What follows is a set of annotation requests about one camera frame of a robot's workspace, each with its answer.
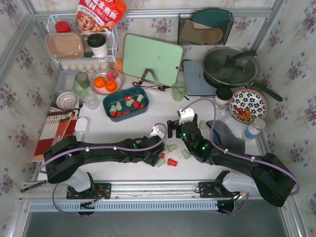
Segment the teal storage basket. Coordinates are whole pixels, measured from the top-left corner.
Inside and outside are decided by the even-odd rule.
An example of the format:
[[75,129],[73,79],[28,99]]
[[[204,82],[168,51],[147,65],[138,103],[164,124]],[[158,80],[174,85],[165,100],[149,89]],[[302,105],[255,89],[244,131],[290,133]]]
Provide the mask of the teal storage basket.
[[[117,111],[115,108],[117,102],[120,102],[122,105],[121,111]],[[138,109],[142,103],[145,103],[145,108]],[[113,122],[119,122],[140,115],[147,111],[148,106],[149,98],[144,89],[140,87],[115,92],[103,99],[104,111]],[[112,111],[117,112],[116,118],[111,117],[110,112]]]

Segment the clear plastic cup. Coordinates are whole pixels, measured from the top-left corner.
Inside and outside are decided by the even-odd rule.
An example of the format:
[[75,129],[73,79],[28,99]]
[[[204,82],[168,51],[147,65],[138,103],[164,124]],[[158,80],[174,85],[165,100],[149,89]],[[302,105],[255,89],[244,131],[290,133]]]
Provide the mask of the clear plastic cup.
[[95,110],[99,106],[99,101],[98,101],[97,95],[94,92],[88,92],[83,97],[83,102],[87,106],[87,108],[90,110]]

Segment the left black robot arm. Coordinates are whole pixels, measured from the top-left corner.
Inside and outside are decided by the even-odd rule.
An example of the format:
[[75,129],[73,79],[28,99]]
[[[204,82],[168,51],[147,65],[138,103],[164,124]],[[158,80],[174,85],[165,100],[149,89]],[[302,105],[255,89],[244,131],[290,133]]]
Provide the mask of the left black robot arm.
[[154,167],[164,150],[159,136],[125,139],[112,144],[92,144],[68,136],[44,152],[41,173],[46,173],[48,183],[67,184],[78,193],[93,186],[91,172],[80,170],[83,165],[101,162],[138,163]]

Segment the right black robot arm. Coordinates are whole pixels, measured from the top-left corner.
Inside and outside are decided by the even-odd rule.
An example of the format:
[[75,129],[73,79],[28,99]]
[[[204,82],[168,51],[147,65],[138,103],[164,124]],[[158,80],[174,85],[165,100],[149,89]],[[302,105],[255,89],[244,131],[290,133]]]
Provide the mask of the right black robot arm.
[[252,178],[261,197],[273,206],[282,207],[295,186],[294,179],[290,177],[292,173],[272,153],[255,156],[254,159],[250,156],[235,157],[205,139],[192,121],[178,125],[176,137],[182,139],[197,161],[224,166]]

